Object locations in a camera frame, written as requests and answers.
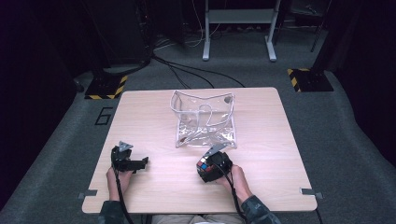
lap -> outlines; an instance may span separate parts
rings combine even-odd
[[[194,223],[224,223],[244,224],[244,220],[237,214],[213,215],[154,215],[151,224],[194,224]]]

black sleeve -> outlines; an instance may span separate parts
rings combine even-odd
[[[248,223],[252,224],[280,224],[280,220],[253,195],[242,203],[242,209],[247,216]]]
[[[122,212],[121,203],[117,201],[105,201],[100,211],[99,224],[122,224],[124,214]]]

gray carpet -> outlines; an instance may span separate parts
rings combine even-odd
[[[210,61],[202,61],[203,42],[197,47],[172,45],[154,53],[167,61],[220,72],[246,87],[275,87],[315,191],[322,192],[318,210],[326,224],[396,223],[396,169],[361,131],[347,96],[331,73],[334,91],[295,92],[288,68],[310,67],[320,49],[309,50],[312,32],[284,30],[276,45],[276,63],[270,63],[264,33],[223,34],[212,40]],[[210,86],[201,78],[177,71],[191,88]],[[215,88],[241,87],[216,74],[199,74]],[[87,88],[90,73],[78,81]],[[183,89],[166,65],[152,61],[128,76],[125,91]],[[0,223],[96,223],[97,215],[81,211],[78,194],[88,188],[109,130],[95,125],[103,107],[111,119],[119,99],[84,100],[78,93],[64,119],[0,213]],[[278,213],[282,223],[320,223],[318,214]],[[140,223],[140,216],[134,216]]]

white metal frame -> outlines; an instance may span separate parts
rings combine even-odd
[[[268,9],[223,9],[209,10],[209,0],[205,0],[205,46],[203,60],[209,60],[210,23],[271,23],[270,32],[265,37],[265,44],[271,62],[276,62],[276,54],[272,42],[276,26],[276,18],[281,0],[276,0],[274,8]]]

forearm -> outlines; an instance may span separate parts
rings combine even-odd
[[[255,195],[246,199],[242,205],[248,223],[280,224],[279,219]]]

